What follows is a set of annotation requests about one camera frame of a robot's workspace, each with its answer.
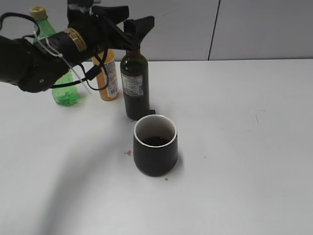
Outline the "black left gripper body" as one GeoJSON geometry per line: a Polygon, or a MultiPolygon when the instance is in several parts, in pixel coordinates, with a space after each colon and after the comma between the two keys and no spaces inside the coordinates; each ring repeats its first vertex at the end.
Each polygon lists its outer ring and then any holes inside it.
{"type": "Polygon", "coordinates": [[[113,22],[105,16],[92,13],[93,0],[68,0],[68,29],[74,29],[83,39],[86,49],[79,52],[77,46],[67,46],[67,59],[84,60],[95,53],[109,49],[109,33],[113,22]]]}

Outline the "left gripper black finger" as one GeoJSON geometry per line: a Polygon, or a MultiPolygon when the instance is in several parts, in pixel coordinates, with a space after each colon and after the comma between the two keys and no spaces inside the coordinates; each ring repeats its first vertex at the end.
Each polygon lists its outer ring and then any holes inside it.
{"type": "Polygon", "coordinates": [[[138,50],[146,35],[154,28],[154,16],[137,20],[125,20],[123,30],[112,24],[109,33],[109,48],[118,50],[138,50]]]}
{"type": "Polygon", "coordinates": [[[128,6],[104,7],[94,5],[91,7],[91,11],[95,15],[105,16],[106,18],[110,19],[114,24],[119,24],[129,17],[128,6]]]}

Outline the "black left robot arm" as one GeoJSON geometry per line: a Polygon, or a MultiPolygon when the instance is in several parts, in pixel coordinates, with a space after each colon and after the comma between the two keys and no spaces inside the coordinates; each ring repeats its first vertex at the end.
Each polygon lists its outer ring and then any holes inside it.
{"type": "Polygon", "coordinates": [[[127,6],[103,7],[92,0],[67,2],[67,29],[38,39],[40,29],[19,39],[0,39],[0,80],[38,93],[58,87],[57,80],[92,57],[98,64],[85,72],[92,80],[104,69],[108,49],[138,50],[155,19],[129,19],[127,6]]]}

